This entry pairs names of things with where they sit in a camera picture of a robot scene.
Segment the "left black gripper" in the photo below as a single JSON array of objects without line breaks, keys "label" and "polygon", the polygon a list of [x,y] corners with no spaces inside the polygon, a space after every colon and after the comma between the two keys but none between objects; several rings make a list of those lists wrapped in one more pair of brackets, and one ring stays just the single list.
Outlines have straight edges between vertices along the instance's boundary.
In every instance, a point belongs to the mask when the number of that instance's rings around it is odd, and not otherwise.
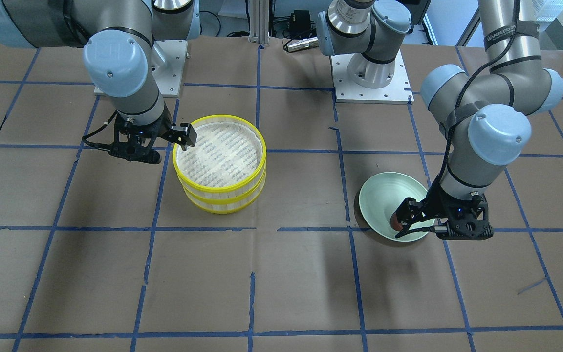
[{"label": "left black gripper", "polygon": [[469,200],[462,200],[447,194],[439,184],[432,185],[420,202],[405,198],[395,212],[402,223],[395,240],[418,240],[429,232],[435,232],[435,225],[416,226],[420,225],[418,222],[431,219],[487,218],[489,221],[489,207],[483,193],[472,192]]}]

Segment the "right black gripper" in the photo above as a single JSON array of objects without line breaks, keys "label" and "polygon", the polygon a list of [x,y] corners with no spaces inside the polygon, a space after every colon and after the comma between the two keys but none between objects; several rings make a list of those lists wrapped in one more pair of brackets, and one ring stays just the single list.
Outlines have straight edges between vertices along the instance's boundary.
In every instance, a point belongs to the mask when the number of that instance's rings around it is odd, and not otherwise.
[{"label": "right black gripper", "polygon": [[182,150],[196,145],[197,133],[190,123],[177,126],[170,120],[169,111],[164,110],[161,116],[147,125],[135,125],[132,118],[123,118],[117,111],[114,113],[114,142],[137,142],[143,146],[154,145],[157,138],[176,143]]}]

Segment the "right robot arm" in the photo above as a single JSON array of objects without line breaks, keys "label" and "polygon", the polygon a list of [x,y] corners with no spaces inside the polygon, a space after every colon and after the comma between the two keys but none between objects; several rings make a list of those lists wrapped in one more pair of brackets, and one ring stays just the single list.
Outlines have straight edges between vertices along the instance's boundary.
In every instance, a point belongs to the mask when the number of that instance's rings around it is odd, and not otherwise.
[{"label": "right robot arm", "polygon": [[112,143],[82,141],[129,162],[158,164],[156,139],[183,150],[195,128],[175,125],[154,78],[158,42],[199,35],[197,0],[0,0],[0,43],[8,47],[78,47],[94,85],[115,107]]}]

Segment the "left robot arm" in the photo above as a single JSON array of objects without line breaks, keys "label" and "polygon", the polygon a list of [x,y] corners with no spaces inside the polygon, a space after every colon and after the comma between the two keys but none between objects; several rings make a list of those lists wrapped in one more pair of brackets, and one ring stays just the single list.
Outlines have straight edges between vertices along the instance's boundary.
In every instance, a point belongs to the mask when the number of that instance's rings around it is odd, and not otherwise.
[{"label": "left robot arm", "polygon": [[[432,70],[420,93],[445,136],[443,162],[424,196],[413,180],[360,192],[369,227],[384,238],[409,241],[433,232],[440,239],[483,240],[494,234],[485,191],[529,142],[529,116],[553,109],[563,79],[541,65],[539,26],[530,0],[478,3],[488,62],[466,74],[456,65]],[[334,0],[319,14],[317,38],[326,56],[351,54],[351,80],[382,88],[408,33],[409,10],[395,0]]]}]

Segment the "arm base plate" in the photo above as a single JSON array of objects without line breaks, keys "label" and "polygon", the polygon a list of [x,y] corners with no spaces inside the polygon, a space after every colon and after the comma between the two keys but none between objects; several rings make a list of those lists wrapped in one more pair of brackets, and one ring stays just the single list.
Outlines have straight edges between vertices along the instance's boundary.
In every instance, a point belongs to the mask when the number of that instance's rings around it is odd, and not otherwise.
[{"label": "arm base plate", "polygon": [[369,62],[361,54],[330,57],[331,76],[338,103],[414,102],[410,80],[400,51],[393,62]]},{"label": "arm base plate", "polygon": [[185,40],[147,43],[131,33],[106,30],[83,48],[84,65],[96,93],[116,98],[132,96],[150,78],[165,97],[178,97],[188,43]]}]

